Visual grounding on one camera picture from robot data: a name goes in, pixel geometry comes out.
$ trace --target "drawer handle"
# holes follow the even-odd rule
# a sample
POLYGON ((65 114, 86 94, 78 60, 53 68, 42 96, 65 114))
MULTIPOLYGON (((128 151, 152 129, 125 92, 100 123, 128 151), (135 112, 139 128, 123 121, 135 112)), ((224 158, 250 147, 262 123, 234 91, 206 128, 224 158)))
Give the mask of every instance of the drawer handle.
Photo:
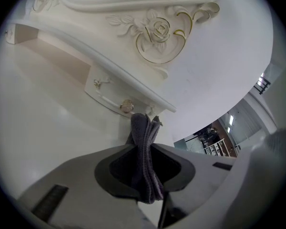
POLYGON ((126 99, 123 101, 123 103, 120 105, 120 109, 125 113, 131 113, 133 111, 133 103, 131 100, 126 99))
POLYGON ((106 101, 107 103, 109 103, 110 105, 112 105, 113 107, 119 108, 121 109, 125 114, 131 114, 133 115, 133 104, 130 100, 124 100, 124 102, 122 104, 116 104, 115 102, 111 101, 110 99, 106 98, 101 92, 100 92, 100 88, 101 85, 103 83, 110 83, 111 80, 110 78, 107 78, 106 81, 101 81, 101 80, 94 80, 93 84, 96 87, 96 93, 98 94, 98 96, 103 99, 104 101, 106 101))

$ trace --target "window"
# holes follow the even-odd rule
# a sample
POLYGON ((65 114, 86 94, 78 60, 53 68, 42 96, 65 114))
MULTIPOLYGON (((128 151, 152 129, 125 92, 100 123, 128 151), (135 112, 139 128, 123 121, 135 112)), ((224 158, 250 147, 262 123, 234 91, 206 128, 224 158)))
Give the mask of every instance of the window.
POLYGON ((229 122, 229 123, 230 123, 230 125, 232 125, 233 120, 234 120, 234 118, 233 118, 233 116, 231 115, 231 116, 230 116, 230 122, 229 122))
POLYGON ((262 84, 262 81, 263 81, 261 77, 258 79, 258 82, 257 82, 259 86, 262 84))

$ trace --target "white wall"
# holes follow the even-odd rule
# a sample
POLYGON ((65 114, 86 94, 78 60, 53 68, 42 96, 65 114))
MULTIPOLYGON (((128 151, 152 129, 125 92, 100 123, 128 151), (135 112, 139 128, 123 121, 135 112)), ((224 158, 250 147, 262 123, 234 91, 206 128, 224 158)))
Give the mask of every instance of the white wall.
POLYGON ((265 109, 265 111, 267 111, 267 113, 273 119, 271 110, 269 109, 268 105, 266 104, 266 102, 263 98, 263 95, 260 95, 259 91, 256 90, 254 87, 250 90, 250 92, 248 92, 248 94, 252 95, 255 98, 255 100, 257 100, 257 102, 262 105, 262 107, 265 109))
POLYGON ((277 14, 270 9, 273 23, 273 48, 271 63, 284 69, 286 67, 286 30, 277 14))
POLYGON ((263 94, 263 98, 271 110, 276 126, 286 128, 286 68, 263 94))
POLYGON ((268 65, 266 70, 264 71, 264 77, 270 82, 273 83, 275 80, 279 77, 279 75, 282 73, 283 69, 272 62, 268 65))
POLYGON ((263 127, 260 117, 244 99, 223 115, 221 120, 226 129, 231 128, 230 135, 236 143, 246 140, 263 127), (229 124, 230 115, 234 117, 232 126, 229 124))
POLYGON ((272 116, 268 113, 267 109, 270 111, 268 108, 267 104, 264 102, 264 100, 259 97, 260 102, 253 96, 253 94, 248 93, 245 97, 244 100, 253 108, 253 110, 256 112, 258 117, 261 120, 261 127, 264 129, 265 132, 268 132, 270 134, 274 133, 276 131, 276 124, 273 121, 272 116))
POLYGON ((257 144, 259 141, 262 140, 266 136, 266 133, 261 129, 258 132, 256 132, 254 135, 246 139, 245 141, 239 143, 238 145, 241 148, 244 147, 252 147, 253 145, 257 144))
POLYGON ((235 146, 236 145, 236 141, 233 138, 233 136, 231 135, 231 133, 228 132, 228 128, 227 128, 227 126, 229 126, 229 122, 225 121, 225 118, 228 118, 228 117, 230 118, 229 114, 226 113, 222 117, 220 117, 218 119, 218 121, 219 121, 220 125, 223 127, 223 129, 225 130, 225 133, 229 137, 230 142, 233 144, 233 146, 235 146))

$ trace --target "gold trim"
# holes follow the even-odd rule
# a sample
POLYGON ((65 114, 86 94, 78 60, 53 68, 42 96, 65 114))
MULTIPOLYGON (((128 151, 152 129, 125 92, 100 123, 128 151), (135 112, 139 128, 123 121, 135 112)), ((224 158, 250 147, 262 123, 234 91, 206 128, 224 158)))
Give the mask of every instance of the gold trim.
POLYGON ((175 30, 175 31, 173 32, 173 34, 174 34, 174 35, 177 35, 177 36, 182 36, 182 37, 184 37, 184 39, 186 40, 186 34, 185 34, 184 30, 181 30, 181 29, 175 30), (177 32, 179 32, 179 31, 182 32, 184 36, 182 36, 182 35, 180 35, 180 34, 177 34, 177 32))
POLYGON ((153 32, 153 34, 154 34, 156 37, 158 37, 159 39, 161 39, 161 37, 159 37, 156 33, 153 32))
POLYGON ((216 2, 208 2, 208 3, 204 4, 204 5, 207 5, 207 4, 214 4, 218 8, 218 10, 216 10, 216 11, 210 10, 210 11, 212 11, 213 13, 219 13, 220 7, 219 7, 219 5, 216 2))
POLYGON ((168 38, 165 40, 165 41, 162 41, 162 42, 158 42, 158 43, 163 43, 163 42, 166 42, 169 38, 170 38, 171 35, 168 35, 168 38))
POLYGON ((140 50, 139 50, 139 48, 138 48, 138 40, 139 40, 139 37, 140 37, 142 34, 139 34, 139 35, 137 36, 137 39, 135 40, 135 46, 136 46, 136 48, 137 48, 139 54, 140 54, 146 61, 148 61, 148 62, 150 62, 150 63, 155 63, 155 64, 168 63, 168 62, 174 60, 174 59, 181 53, 182 49, 183 49, 184 46, 185 46, 186 38, 185 38, 184 36, 182 36, 182 35, 177 34, 176 32, 178 32, 178 31, 181 31, 184 35, 185 35, 185 33, 184 33, 183 30, 175 30, 175 31, 174 31, 174 35, 176 35, 176 36, 181 36, 181 37, 184 39, 184 44, 183 44, 181 50, 177 53, 177 55, 174 56, 174 57, 173 57, 171 60, 169 60, 169 61, 166 61, 166 62, 163 62, 163 63, 156 63, 156 62, 153 62, 153 61, 150 61, 150 60, 146 59, 146 58, 140 53, 140 50))
POLYGON ((152 42, 153 42, 153 41, 152 41, 152 38, 151 38, 151 36, 150 36, 150 34, 149 34, 149 32, 148 32, 148 30, 147 30, 146 26, 145 26, 145 29, 146 29, 147 35, 148 35, 148 37, 149 37, 149 40, 150 40, 150 41, 151 41, 151 43, 152 43, 152 42))
POLYGON ((153 26, 155 27, 156 23, 158 23, 158 22, 161 22, 161 21, 156 21, 156 22, 153 24, 153 26))
POLYGON ((210 15, 210 13, 209 13, 208 11, 199 9, 199 10, 197 10, 197 11, 193 14, 193 20, 194 20, 195 14, 198 13, 198 12, 202 12, 202 13, 206 12, 206 13, 209 15, 209 18, 207 18, 206 21, 211 18, 211 15, 210 15))
POLYGON ((165 36, 166 36, 170 29, 167 27, 167 25, 165 25, 165 26, 166 26, 166 28, 165 28, 165 36))
POLYGON ((165 20, 165 21, 168 23, 168 27, 169 27, 169 28, 171 27, 170 23, 169 23, 165 18, 162 18, 162 17, 157 17, 157 18, 158 18, 158 19, 165 20))
POLYGON ((161 33, 157 28, 155 28, 155 30, 156 30, 160 35, 163 35, 163 33, 161 33))
POLYGON ((178 16, 179 14, 181 14, 181 13, 185 14, 185 15, 190 19, 191 28, 190 28, 189 34, 191 34, 191 31, 192 31, 192 28, 193 28, 193 20, 192 20, 191 16, 190 16, 187 12, 179 12, 179 13, 177 13, 177 16, 178 16))

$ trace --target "railing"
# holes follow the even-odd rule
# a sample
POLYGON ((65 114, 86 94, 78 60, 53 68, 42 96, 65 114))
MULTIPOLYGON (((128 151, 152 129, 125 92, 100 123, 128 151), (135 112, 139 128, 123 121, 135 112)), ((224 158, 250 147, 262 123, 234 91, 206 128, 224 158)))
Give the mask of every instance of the railing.
POLYGON ((257 83, 255 83, 254 88, 259 91, 260 95, 262 95, 270 84, 271 83, 266 78, 261 76, 257 83))

